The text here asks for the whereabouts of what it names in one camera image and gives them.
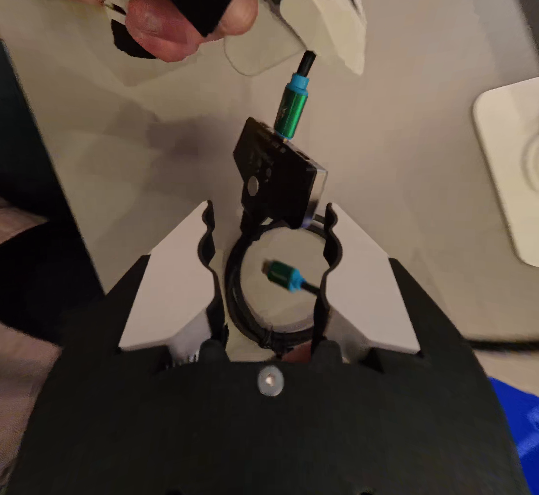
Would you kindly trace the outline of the person's right hand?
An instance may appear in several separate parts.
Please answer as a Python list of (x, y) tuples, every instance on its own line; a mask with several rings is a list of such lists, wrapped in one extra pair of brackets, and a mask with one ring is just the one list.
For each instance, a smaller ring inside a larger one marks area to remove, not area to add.
[(302, 343), (293, 348), (290, 352), (286, 353), (282, 357), (282, 361), (292, 364), (307, 364), (312, 357), (312, 343)]

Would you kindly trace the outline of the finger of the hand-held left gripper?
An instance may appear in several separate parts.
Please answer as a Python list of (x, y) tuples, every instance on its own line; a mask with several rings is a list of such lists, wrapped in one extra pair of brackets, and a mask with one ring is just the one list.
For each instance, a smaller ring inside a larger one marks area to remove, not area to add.
[(367, 20), (360, 0), (281, 0), (279, 10), (306, 50), (363, 73)]

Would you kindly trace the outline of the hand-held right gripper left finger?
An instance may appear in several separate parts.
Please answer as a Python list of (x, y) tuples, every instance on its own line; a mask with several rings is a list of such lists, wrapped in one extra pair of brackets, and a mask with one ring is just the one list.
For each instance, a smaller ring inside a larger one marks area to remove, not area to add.
[(202, 344), (226, 346), (229, 330), (217, 273), (214, 212), (200, 203), (149, 253), (119, 341), (124, 351), (166, 346), (174, 361), (194, 361)]

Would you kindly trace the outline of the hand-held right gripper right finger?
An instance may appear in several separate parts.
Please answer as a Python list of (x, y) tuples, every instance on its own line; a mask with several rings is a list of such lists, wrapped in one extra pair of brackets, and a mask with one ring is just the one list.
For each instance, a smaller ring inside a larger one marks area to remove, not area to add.
[(336, 203), (327, 204), (324, 231), (328, 269), (315, 302), (312, 355), (325, 341), (350, 363), (371, 349), (419, 353), (388, 254)]

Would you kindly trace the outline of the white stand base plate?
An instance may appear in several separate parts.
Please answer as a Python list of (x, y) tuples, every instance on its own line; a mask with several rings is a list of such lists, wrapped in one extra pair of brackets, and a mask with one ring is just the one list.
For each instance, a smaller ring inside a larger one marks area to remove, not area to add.
[(485, 91), (472, 114), (515, 253), (538, 267), (538, 78)]

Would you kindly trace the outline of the blue storage bin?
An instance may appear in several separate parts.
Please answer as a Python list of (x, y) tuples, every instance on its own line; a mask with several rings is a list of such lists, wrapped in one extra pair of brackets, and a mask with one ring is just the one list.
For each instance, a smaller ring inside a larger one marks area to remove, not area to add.
[(489, 378), (507, 417), (531, 491), (538, 492), (538, 396)]

